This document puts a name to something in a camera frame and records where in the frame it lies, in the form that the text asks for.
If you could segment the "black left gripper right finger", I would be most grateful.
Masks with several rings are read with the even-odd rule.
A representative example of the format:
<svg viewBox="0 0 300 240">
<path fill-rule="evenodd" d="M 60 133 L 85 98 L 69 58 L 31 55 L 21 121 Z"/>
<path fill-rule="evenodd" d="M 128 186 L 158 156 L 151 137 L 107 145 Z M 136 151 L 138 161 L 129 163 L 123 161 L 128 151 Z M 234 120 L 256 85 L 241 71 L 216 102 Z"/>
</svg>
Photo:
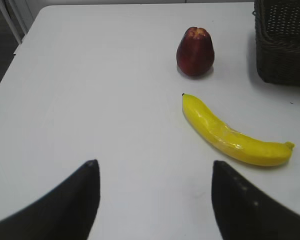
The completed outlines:
<svg viewBox="0 0 300 240">
<path fill-rule="evenodd" d="M 258 189 L 228 163 L 213 163 L 211 202 L 224 240 L 300 240 L 300 215 Z"/>
</svg>

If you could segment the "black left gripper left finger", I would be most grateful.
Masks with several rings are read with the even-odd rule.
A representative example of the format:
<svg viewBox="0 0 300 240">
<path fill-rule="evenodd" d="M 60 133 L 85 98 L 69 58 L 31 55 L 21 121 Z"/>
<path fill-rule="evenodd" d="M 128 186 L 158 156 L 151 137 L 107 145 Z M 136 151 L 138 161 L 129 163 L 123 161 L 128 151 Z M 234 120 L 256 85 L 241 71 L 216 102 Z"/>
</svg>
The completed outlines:
<svg viewBox="0 0 300 240">
<path fill-rule="evenodd" d="M 46 195 L 0 221 L 0 240 L 86 240 L 101 198 L 96 159 Z"/>
</svg>

